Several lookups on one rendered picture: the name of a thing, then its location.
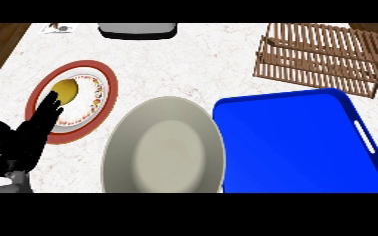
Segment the large grey bowl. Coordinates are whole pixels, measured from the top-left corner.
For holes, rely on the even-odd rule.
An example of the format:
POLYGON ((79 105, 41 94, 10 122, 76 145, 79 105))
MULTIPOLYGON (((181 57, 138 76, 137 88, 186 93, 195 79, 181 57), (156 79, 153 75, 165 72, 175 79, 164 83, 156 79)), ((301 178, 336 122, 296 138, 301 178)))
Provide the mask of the large grey bowl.
POLYGON ((158 97, 124 116, 107 140, 102 187, 107 193, 215 193, 226 155, 217 125, 184 98, 158 97))

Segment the white patterned plate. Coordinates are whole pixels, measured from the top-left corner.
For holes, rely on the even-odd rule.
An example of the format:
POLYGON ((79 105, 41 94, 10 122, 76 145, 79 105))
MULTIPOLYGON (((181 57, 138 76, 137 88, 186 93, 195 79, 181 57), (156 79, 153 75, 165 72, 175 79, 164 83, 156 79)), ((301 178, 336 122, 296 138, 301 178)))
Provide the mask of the white patterned plate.
POLYGON ((53 85, 66 79, 75 80, 78 93, 73 100, 63 105, 63 112, 57 118, 53 133, 68 133, 82 128, 97 116, 107 99, 109 84, 104 74, 97 69, 81 67, 69 69, 47 81, 35 105, 39 105, 53 85))

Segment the red round placemat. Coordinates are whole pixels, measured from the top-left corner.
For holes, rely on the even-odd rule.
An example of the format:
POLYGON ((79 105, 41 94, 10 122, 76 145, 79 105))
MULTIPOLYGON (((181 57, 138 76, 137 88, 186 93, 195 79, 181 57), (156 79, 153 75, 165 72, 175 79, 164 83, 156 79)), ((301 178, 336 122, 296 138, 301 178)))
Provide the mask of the red round placemat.
POLYGON ((94 116, 81 125, 69 127, 68 129, 63 129, 59 126, 53 128, 53 132, 47 137, 48 144, 65 144, 73 142, 88 135, 104 121, 116 102, 118 80, 110 68, 102 62, 94 60, 73 61, 60 66, 38 83, 28 98, 25 106, 25 119, 31 118, 38 103, 47 95, 45 87, 60 79, 69 78, 71 76, 79 74, 93 75, 100 79, 100 83, 104 85, 104 101, 100 103, 94 116))

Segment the brown wooden slatted shelf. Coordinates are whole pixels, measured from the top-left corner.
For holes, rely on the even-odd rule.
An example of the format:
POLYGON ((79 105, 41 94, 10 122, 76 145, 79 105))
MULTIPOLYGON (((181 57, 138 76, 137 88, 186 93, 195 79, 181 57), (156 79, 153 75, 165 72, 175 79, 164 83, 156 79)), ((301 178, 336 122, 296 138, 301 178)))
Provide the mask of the brown wooden slatted shelf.
POLYGON ((255 52, 254 76, 373 98, 378 33, 316 23, 270 23, 255 52))

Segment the blue tray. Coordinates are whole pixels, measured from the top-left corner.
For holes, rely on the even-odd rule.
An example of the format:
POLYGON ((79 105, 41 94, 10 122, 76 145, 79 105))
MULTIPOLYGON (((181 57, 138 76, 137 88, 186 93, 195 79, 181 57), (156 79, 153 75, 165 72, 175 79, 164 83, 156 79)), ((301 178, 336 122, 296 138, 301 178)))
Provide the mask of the blue tray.
POLYGON ((224 98, 212 118, 227 193, 378 193, 378 145, 342 91, 224 98))

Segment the brown wooden furniture edge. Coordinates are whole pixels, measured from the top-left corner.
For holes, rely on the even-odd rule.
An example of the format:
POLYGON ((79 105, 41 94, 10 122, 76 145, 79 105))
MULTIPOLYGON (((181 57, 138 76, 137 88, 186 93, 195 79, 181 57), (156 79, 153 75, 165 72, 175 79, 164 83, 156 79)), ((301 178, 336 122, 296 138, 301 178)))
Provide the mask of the brown wooden furniture edge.
POLYGON ((28 28, 29 23, 0 23, 0 68, 28 28))

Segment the grey and black appliance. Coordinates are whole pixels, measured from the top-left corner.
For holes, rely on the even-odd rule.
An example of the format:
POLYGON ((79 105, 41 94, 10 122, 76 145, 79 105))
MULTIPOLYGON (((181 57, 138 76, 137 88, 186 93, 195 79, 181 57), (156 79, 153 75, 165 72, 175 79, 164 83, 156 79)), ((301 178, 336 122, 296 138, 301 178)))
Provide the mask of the grey and black appliance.
POLYGON ((104 38, 122 40, 169 39, 177 34, 175 23, 100 23, 97 29, 104 38))

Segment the yellow round food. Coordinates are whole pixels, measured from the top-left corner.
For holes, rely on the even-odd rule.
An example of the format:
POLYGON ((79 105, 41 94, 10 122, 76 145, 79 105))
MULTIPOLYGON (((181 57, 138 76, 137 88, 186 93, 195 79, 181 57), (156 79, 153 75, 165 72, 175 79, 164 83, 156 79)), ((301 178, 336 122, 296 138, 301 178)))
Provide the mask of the yellow round food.
POLYGON ((73 79, 60 80, 51 87, 51 90, 57 93, 57 100, 60 104, 68 104, 78 94, 78 84, 73 79))

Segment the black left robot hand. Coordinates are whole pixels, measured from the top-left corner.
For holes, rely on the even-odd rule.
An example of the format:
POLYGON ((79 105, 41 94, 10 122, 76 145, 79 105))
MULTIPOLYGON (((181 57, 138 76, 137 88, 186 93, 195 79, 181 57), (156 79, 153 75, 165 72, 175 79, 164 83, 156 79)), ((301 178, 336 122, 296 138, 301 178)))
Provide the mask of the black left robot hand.
POLYGON ((51 91, 31 119, 16 129, 0 121, 0 177, 13 171, 28 173, 35 168, 62 111, 57 93, 51 91))

